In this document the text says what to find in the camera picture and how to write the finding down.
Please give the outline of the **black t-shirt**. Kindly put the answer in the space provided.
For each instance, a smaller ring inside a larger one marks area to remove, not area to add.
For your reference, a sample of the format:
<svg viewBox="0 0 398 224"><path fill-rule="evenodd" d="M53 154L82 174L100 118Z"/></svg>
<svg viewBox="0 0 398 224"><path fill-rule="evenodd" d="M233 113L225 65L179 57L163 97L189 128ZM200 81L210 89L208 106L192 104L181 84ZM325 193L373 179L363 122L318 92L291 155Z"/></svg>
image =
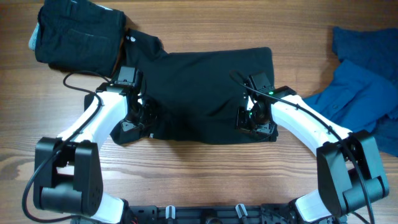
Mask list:
<svg viewBox="0 0 398 224"><path fill-rule="evenodd" d="M218 52L168 53L158 37L129 29L125 33L122 66L144 75L144 99L156 105L157 119L142 131L124 131L117 124L110 136L119 145L146 136L207 144L274 142L235 128L238 108L245 104L245 88L230 71L243 78L261 74L274 82L272 51L268 47Z"/></svg>

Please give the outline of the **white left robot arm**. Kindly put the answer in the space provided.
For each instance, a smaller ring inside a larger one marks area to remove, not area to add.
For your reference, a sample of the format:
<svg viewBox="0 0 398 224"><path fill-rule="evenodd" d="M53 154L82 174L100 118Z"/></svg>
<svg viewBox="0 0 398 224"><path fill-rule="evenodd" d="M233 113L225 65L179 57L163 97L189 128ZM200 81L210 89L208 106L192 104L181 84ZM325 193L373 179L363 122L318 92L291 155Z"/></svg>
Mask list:
<svg viewBox="0 0 398 224"><path fill-rule="evenodd" d="M128 82L102 83L93 101L67 130L56 138L42 138L35 147L34 173L22 196L36 209L64 213L64 219L92 223L121 223L126 201L103 191L99 150L115 126L140 133L155 119L142 98L141 86Z"/></svg>

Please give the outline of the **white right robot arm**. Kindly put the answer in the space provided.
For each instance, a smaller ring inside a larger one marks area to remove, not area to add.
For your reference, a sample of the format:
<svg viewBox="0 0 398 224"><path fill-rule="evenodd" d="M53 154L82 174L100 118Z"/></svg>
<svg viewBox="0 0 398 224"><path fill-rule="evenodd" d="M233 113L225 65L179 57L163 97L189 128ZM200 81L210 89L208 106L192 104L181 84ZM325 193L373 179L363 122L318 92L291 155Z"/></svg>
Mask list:
<svg viewBox="0 0 398 224"><path fill-rule="evenodd" d="M317 158L317 189L291 201L282 218L289 223L341 223L365 207L369 218L363 222L375 223L372 204L389 195L389 184L370 133L354 133L326 119L287 86L266 92L245 89L252 106L239 108L238 129L270 136L282 126Z"/></svg>

